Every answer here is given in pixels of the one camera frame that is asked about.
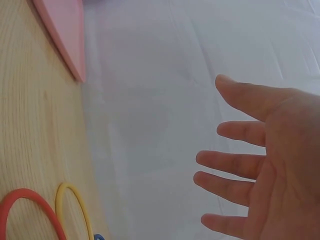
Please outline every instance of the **wooden table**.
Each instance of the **wooden table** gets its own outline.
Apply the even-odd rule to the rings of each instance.
[[[109,239],[86,140],[81,86],[31,0],[0,0],[0,198],[30,188],[54,208],[64,181],[81,192],[94,233]],[[63,206],[67,239],[88,239],[70,191]],[[26,199],[15,203],[6,229],[8,240],[57,239],[45,214]]]

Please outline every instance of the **blue object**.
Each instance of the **blue object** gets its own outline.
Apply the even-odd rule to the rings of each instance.
[[[95,234],[94,235],[94,240],[105,240],[105,238],[100,234]]]

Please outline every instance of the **fingernail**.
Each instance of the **fingernail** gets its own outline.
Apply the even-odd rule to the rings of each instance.
[[[215,84],[220,86],[221,85],[227,86],[235,83],[236,81],[234,81],[232,78],[222,74],[218,75],[215,79]]]

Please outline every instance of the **hand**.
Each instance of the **hand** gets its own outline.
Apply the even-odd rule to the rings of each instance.
[[[257,119],[224,122],[217,133],[265,147],[266,156],[198,153],[196,161],[203,166],[256,180],[197,172],[197,185],[249,207],[247,217],[205,214],[201,222],[247,240],[320,239],[320,96],[223,75],[215,84],[229,105]]]

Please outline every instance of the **finger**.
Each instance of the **finger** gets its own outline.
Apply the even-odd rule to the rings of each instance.
[[[262,122],[285,100],[301,93],[293,88],[235,82],[224,75],[216,77],[215,86],[230,106]]]
[[[261,121],[228,121],[221,123],[216,132],[223,137],[241,140],[257,146],[266,146],[265,123]]]
[[[201,222],[212,231],[244,239],[246,219],[247,218],[244,216],[205,214],[202,216]]]
[[[231,154],[218,151],[200,151],[196,162],[205,167],[256,180],[265,156]]]
[[[253,182],[226,179],[203,171],[197,172],[193,180],[203,189],[230,202],[249,206],[250,193],[254,186]]]

